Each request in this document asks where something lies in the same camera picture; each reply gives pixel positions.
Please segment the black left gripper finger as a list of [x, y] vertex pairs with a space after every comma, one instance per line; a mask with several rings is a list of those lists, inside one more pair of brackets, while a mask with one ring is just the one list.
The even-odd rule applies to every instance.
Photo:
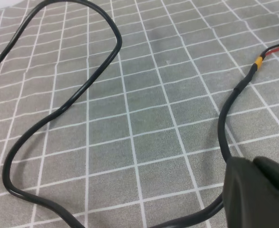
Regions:
[[279, 228], [279, 163], [229, 158], [222, 197], [228, 227]]

